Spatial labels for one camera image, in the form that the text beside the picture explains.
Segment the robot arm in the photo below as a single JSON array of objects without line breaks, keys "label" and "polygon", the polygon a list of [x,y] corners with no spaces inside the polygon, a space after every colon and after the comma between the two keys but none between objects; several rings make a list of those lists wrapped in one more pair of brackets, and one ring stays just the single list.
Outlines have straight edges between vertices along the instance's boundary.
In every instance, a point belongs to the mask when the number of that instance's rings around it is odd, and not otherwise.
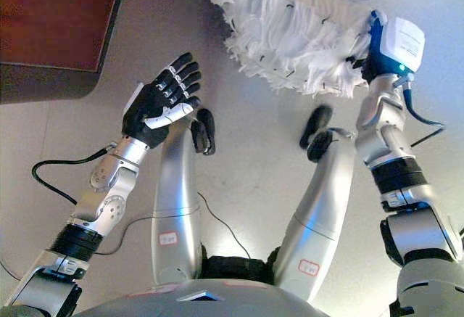
[{"label": "robot arm", "polygon": [[170,123],[199,105],[192,93],[201,75],[191,54],[180,56],[147,85],[139,84],[124,110],[123,137],[94,168],[67,225],[23,277],[5,306],[29,306],[45,316],[70,316],[91,256],[124,216],[139,166],[162,143]]},{"label": "robot arm", "polygon": [[421,63],[422,31],[409,21],[376,16],[362,73],[369,82],[357,120],[357,151],[373,174],[389,216],[381,222],[388,256],[402,270],[390,316],[460,316],[464,308],[463,244],[403,136],[405,106]]}]

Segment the white towel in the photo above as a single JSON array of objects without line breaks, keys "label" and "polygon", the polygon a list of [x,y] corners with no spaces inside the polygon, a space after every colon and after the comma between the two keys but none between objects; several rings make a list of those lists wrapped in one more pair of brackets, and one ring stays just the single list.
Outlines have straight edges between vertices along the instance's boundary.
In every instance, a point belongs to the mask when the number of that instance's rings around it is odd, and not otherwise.
[{"label": "white towel", "polygon": [[274,89],[352,97],[365,85],[347,57],[366,55],[370,9],[355,0],[211,0],[232,35],[225,45],[248,76]]}]

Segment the label sticker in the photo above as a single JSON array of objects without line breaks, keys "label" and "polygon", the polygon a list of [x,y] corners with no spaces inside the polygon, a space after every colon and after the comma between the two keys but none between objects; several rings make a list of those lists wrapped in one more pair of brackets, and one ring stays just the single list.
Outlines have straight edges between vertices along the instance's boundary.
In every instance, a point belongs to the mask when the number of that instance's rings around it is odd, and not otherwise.
[{"label": "label sticker", "polygon": [[163,232],[159,234],[159,245],[160,246],[170,246],[173,244],[177,244],[177,232]]},{"label": "label sticker", "polygon": [[317,276],[319,272],[319,265],[312,261],[301,259],[298,265],[298,270],[310,276]]}]

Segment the floor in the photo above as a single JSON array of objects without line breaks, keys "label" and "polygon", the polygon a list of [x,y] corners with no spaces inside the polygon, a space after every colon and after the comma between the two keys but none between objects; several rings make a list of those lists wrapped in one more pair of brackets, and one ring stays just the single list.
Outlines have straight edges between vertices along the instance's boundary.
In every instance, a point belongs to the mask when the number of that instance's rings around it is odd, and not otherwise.
[{"label": "floor", "polygon": [[[415,150],[442,196],[442,209],[464,226],[464,0],[372,0],[388,15],[414,21],[426,32],[415,86],[417,110],[443,120],[447,131]],[[320,102],[335,108],[333,125],[354,130],[365,96],[312,98],[278,94],[259,78],[238,73],[222,40],[229,31],[209,0],[123,0],[102,76],[81,100],[0,106],[1,256],[19,275],[51,244],[73,211],[71,204],[36,184],[31,166],[49,158],[81,158],[118,139],[122,109],[136,86],[149,81],[178,54],[192,50],[204,78],[200,97],[215,114],[217,153],[197,157],[198,190],[235,230],[255,258],[266,259],[282,238],[315,166],[298,147],[299,135]],[[428,132],[408,119],[410,141]],[[156,148],[141,168],[138,186],[117,228],[101,248],[113,248],[124,223],[150,214],[160,161]],[[90,165],[44,168],[44,178],[73,195],[86,188]],[[373,180],[358,158],[344,230],[331,270],[314,304],[333,317],[379,316],[395,298],[399,269],[384,253],[378,230],[385,217]],[[243,255],[227,230],[203,213],[202,236],[211,255]],[[95,256],[78,310],[152,285],[150,224],[129,230],[119,252]],[[0,271],[0,301],[15,282]]]}]

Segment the black cable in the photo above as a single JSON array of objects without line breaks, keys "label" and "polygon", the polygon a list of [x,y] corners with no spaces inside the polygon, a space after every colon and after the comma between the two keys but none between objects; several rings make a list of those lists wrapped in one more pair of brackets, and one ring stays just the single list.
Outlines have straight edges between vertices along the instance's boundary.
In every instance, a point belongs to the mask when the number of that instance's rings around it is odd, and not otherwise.
[{"label": "black cable", "polygon": [[445,124],[443,123],[439,123],[437,121],[430,121],[430,120],[427,120],[427,119],[424,119],[422,118],[418,113],[416,113],[413,109],[413,92],[411,91],[410,88],[406,88],[405,90],[403,90],[403,96],[405,98],[405,104],[406,104],[406,108],[407,110],[409,111],[409,113],[418,121],[422,122],[422,123],[425,123],[426,125],[431,125],[431,126],[435,126],[435,127],[438,127],[439,129],[430,133],[429,135],[419,139],[418,141],[414,142],[411,144],[411,147],[415,147],[416,145],[419,145],[420,143],[426,141],[427,139],[430,139],[432,138],[433,136],[436,136],[437,134],[441,133],[444,131],[444,129],[446,128]]},{"label": "black cable", "polygon": [[125,228],[123,230],[123,235],[121,236],[120,238],[120,241],[119,241],[119,244],[116,246],[116,248],[114,248],[113,250],[110,250],[109,252],[95,252],[95,254],[97,255],[111,255],[111,254],[115,254],[120,248],[121,246],[123,245],[123,241],[124,241],[124,236],[125,236],[125,233],[127,232],[127,230],[129,229],[129,226],[131,226],[132,224],[134,223],[137,223],[138,221],[145,221],[146,219],[153,219],[154,217],[145,217],[145,218],[139,218],[139,219],[135,219],[133,221],[130,221],[129,223],[127,223],[125,225]]},{"label": "black cable", "polygon": [[21,281],[21,278],[18,277],[13,271],[11,271],[5,264],[3,264],[3,261],[0,260],[0,266],[15,280]]},{"label": "black cable", "polygon": [[225,221],[223,221],[222,219],[220,219],[219,217],[216,216],[216,214],[214,214],[211,209],[210,209],[210,206],[208,205],[208,201],[206,200],[206,197],[204,197],[200,192],[197,193],[204,201],[204,204],[206,205],[206,208],[208,209],[208,211],[211,213],[211,215],[219,222],[221,222],[222,224],[225,225],[225,227],[231,232],[232,234],[232,237],[236,240],[237,244],[239,244],[239,246],[245,251],[246,253],[246,256],[251,259],[252,257],[250,256],[250,254],[248,253],[247,249],[240,243],[240,241],[237,239],[237,237],[235,236],[234,232],[232,231],[231,227],[229,225],[227,225],[227,223]]},{"label": "black cable", "polygon": [[45,160],[45,161],[40,161],[40,162],[36,163],[32,167],[32,171],[31,171],[32,172],[32,177],[34,177],[34,179],[37,180],[43,186],[49,188],[53,192],[56,192],[59,196],[63,196],[65,199],[67,199],[73,205],[76,205],[78,202],[75,199],[73,199],[70,195],[66,194],[65,192],[62,192],[58,188],[55,188],[51,184],[48,184],[41,177],[39,177],[38,174],[37,174],[37,170],[41,166],[44,166],[44,165],[79,165],[81,163],[86,163],[86,162],[90,162],[90,161],[93,161],[95,159],[98,159],[99,157],[105,155],[106,153],[108,153],[107,148],[103,148],[103,149],[100,149],[95,154],[93,154],[93,155],[91,155],[89,157],[86,157],[85,159],[82,159],[82,160]]},{"label": "black cable", "polygon": [[[247,249],[240,243],[240,241],[237,239],[237,237],[235,236],[234,232],[232,231],[231,227],[225,222],[223,221],[222,219],[220,219],[219,217],[216,216],[216,214],[214,214],[212,211],[211,211],[211,208],[210,206],[208,205],[208,201],[206,200],[206,198],[198,192],[198,195],[204,200],[204,203],[206,205],[206,208],[208,209],[208,211],[211,213],[211,215],[218,221],[220,221],[222,224],[224,224],[227,229],[231,232],[233,238],[236,240],[236,242],[239,244],[239,246],[245,251],[246,255],[248,256],[249,259],[251,259],[252,257],[250,256],[250,254],[248,253]],[[133,221],[127,223],[125,225],[125,228],[123,230],[123,235],[121,236],[120,238],[120,241],[119,241],[119,244],[116,246],[116,248],[114,248],[113,250],[110,250],[109,252],[96,252],[95,254],[97,255],[111,255],[111,254],[115,254],[120,248],[121,246],[123,245],[123,241],[124,241],[124,237],[125,237],[125,233],[128,231],[129,229],[129,226],[131,226],[132,224],[138,222],[138,221],[145,221],[146,219],[153,219],[154,217],[145,217],[145,218],[138,218],[138,219],[134,219]]]}]

